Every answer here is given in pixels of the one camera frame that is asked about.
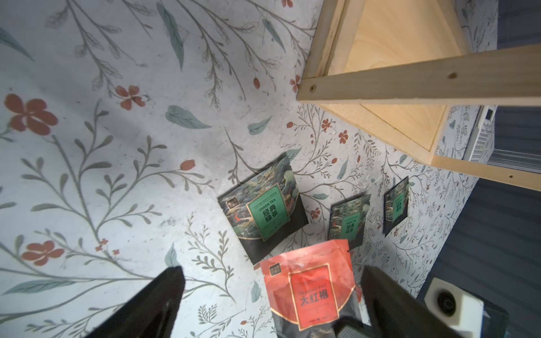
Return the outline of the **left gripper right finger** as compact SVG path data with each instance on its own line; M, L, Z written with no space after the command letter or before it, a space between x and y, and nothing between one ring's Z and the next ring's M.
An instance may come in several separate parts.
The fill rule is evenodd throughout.
M460 338L379 268L363 269L361 287L374 337Z

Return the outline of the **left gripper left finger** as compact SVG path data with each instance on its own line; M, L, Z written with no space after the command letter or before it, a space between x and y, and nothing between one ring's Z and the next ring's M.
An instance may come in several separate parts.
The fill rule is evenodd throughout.
M165 269L89 337L170 337L185 291L180 266Z

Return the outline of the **red tea bag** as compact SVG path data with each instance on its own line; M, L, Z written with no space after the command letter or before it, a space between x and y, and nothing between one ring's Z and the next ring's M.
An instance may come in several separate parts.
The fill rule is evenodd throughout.
M335 337L342 318L361 318L346 239L282 253L261 262L278 337Z

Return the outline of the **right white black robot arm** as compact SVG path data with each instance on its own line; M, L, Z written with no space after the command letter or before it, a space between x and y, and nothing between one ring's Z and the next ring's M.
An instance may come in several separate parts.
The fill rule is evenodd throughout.
M461 337L510 336L507 310L452 283L431 277L418 300Z

